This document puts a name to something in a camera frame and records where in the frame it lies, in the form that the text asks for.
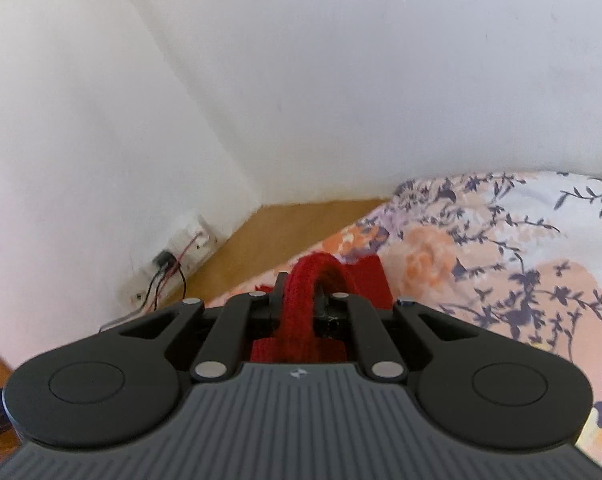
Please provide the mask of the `red knit sweater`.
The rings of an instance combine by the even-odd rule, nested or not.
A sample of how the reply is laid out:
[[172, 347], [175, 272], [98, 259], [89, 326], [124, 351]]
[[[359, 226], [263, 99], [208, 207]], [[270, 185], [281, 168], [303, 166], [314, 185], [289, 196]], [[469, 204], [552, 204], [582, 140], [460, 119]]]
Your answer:
[[254, 341], [250, 360], [257, 363], [332, 363], [347, 359], [345, 344], [321, 338], [313, 328], [315, 300], [334, 292], [366, 298], [380, 310], [393, 299], [381, 260], [369, 255], [342, 263], [325, 252], [301, 258], [285, 281], [283, 319], [272, 336]]

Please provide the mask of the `floral bed sheet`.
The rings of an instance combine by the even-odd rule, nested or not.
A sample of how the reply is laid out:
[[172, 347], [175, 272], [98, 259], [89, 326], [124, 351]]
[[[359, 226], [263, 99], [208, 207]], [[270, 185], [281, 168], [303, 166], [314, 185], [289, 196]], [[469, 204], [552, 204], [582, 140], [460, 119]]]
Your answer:
[[408, 298], [560, 356], [593, 400], [578, 440], [490, 450], [435, 426], [348, 358], [257, 363], [204, 386], [186, 476], [203, 479], [602, 479], [602, 181], [578, 174], [409, 180], [389, 202], [213, 301], [272, 288], [315, 252], [380, 258]]

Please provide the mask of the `black power adapter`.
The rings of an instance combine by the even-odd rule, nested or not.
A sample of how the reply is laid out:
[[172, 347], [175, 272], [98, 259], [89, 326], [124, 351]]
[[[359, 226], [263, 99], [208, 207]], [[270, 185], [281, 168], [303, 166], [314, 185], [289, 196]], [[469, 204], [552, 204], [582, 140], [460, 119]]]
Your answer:
[[176, 261], [177, 258], [174, 256], [173, 252], [166, 249], [161, 250], [161, 252], [152, 259], [152, 263], [156, 266], [158, 271], [167, 271], [171, 269]]

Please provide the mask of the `white wall socket strip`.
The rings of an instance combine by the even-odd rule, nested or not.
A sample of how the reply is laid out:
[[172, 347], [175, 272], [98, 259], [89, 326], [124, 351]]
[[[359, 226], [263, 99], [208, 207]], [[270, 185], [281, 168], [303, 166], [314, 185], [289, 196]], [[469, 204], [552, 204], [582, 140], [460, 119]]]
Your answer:
[[215, 252], [219, 238], [200, 214], [195, 214], [149, 259], [133, 266], [116, 290], [118, 303], [129, 311], [156, 308], [174, 290], [185, 290], [186, 278], [196, 273]]

